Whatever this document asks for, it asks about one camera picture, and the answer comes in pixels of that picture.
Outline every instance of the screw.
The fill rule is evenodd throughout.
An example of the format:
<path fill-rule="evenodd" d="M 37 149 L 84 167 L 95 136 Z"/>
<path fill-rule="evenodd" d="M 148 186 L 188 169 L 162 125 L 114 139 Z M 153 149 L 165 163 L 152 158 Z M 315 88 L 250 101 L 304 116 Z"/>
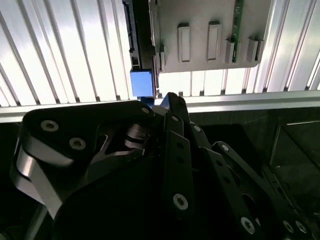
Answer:
<path fill-rule="evenodd" d="M 193 126 L 193 129 L 196 130 L 198 133 L 201 132 L 201 128 L 198 127 L 197 125 L 194 125 L 194 126 Z"/>
<path fill-rule="evenodd" d="M 176 116 L 172 116 L 172 119 L 175 120 L 176 122 L 179 122 L 179 119 Z"/>
<path fill-rule="evenodd" d="M 71 138 L 69 144 L 74 150 L 83 150 L 86 148 L 86 142 L 79 137 Z"/>
<path fill-rule="evenodd" d="M 241 225 L 242 227 L 248 232 L 250 233 L 251 235 L 255 233 L 255 226 L 252 224 L 252 222 L 246 218 L 246 217 L 242 217 L 240 219 L 240 222 L 241 222 Z"/>
<path fill-rule="evenodd" d="M 285 228 L 290 232 L 290 233 L 294 233 L 294 228 L 291 226 L 290 223 L 288 223 L 287 221 L 283 221 L 283 225 L 285 226 Z"/>
<path fill-rule="evenodd" d="M 224 151 L 229 152 L 229 148 L 226 145 L 222 144 L 221 147 Z"/>
<path fill-rule="evenodd" d="M 300 229 L 301 232 L 303 232 L 304 234 L 307 233 L 307 229 L 305 228 L 305 226 L 302 225 L 301 222 L 299 221 L 295 221 L 296 226 Z"/>
<path fill-rule="evenodd" d="M 184 211 L 188 209 L 188 201 L 185 196 L 180 193 L 176 193 L 173 196 L 173 203 L 179 210 Z"/>
<path fill-rule="evenodd" d="M 150 111 L 149 111 L 147 108 L 145 108 L 145 107 L 141 108 L 141 110 L 142 110 L 143 112 L 145 112 L 146 114 L 150 113 Z"/>
<path fill-rule="evenodd" d="M 46 132 L 55 132 L 59 129 L 58 123 L 51 120 L 44 120 L 40 125 L 41 128 Z"/>

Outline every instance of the blue block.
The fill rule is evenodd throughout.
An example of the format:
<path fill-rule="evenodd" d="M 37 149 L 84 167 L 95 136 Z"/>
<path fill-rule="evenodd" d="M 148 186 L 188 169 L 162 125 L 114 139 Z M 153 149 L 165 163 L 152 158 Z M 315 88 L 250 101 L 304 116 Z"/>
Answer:
<path fill-rule="evenodd" d="M 130 76 L 134 97 L 151 97 L 154 95 L 151 70 L 131 71 Z"/>

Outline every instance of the ribbed aluminum panel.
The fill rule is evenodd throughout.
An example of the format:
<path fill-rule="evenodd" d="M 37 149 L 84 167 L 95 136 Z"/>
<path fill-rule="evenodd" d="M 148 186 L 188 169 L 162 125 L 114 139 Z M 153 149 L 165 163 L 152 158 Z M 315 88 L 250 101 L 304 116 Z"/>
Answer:
<path fill-rule="evenodd" d="M 319 90 L 319 22 L 320 0 L 273 0 L 258 66 L 163 73 L 159 92 L 203 103 Z M 129 48 L 121 0 L 0 0 L 0 105 L 133 100 Z"/>

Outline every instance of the green circuit board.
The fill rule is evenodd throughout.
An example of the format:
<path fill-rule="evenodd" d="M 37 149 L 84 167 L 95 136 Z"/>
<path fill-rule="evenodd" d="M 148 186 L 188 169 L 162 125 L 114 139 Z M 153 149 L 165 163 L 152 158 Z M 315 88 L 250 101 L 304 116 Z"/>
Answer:
<path fill-rule="evenodd" d="M 244 0 L 235 0 L 231 35 L 231 41 L 234 43 L 232 55 L 232 62 L 234 63 L 237 61 L 237 51 L 239 45 L 239 34 L 243 7 Z"/>

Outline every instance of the hole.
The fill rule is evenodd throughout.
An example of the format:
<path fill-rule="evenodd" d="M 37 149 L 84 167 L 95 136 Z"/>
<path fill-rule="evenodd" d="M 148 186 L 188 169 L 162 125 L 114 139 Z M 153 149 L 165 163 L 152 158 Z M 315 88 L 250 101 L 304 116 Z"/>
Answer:
<path fill-rule="evenodd" d="M 218 160 L 216 161 L 216 164 L 218 164 L 220 167 L 223 165 L 222 162 L 220 162 Z"/>
<path fill-rule="evenodd" d="M 249 222 L 246 221 L 244 224 L 245 224 L 245 226 L 246 226 L 248 229 L 251 229 L 251 225 L 250 225 Z"/>
<path fill-rule="evenodd" d="M 180 149 L 183 149 L 183 148 L 184 148 L 184 146 L 183 146 L 180 142 L 178 142 L 176 145 L 177 145 L 178 148 L 180 148 Z"/>
<path fill-rule="evenodd" d="M 178 161 L 179 163 L 181 163 L 181 164 L 183 164 L 183 163 L 185 162 L 185 160 L 184 160 L 182 157 L 180 157 L 180 156 L 177 156 L 176 159 L 177 159 L 177 161 Z"/>
<path fill-rule="evenodd" d="M 54 129 L 55 128 L 55 125 L 52 123 L 52 122 L 49 122 L 45 125 L 46 128 L 48 129 Z"/>
<path fill-rule="evenodd" d="M 227 178 L 226 176 L 223 177 L 223 180 L 224 180 L 227 184 L 231 183 L 230 179 Z"/>
<path fill-rule="evenodd" d="M 73 142 L 73 145 L 74 145 L 75 147 L 81 147 L 81 146 L 82 146 L 82 143 L 81 143 L 79 140 L 76 140 L 76 141 Z"/>
<path fill-rule="evenodd" d="M 182 200 L 182 198 L 180 198 L 180 197 L 178 197 L 176 200 L 178 201 L 178 203 L 179 203 L 181 206 L 183 206 L 183 205 L 185 204 L 184 201 Z"/>
<path fill-rule="evenodd" d="M 139 65 L 138 58 L 136 56 L 131 57 L 132 65 Z"/>

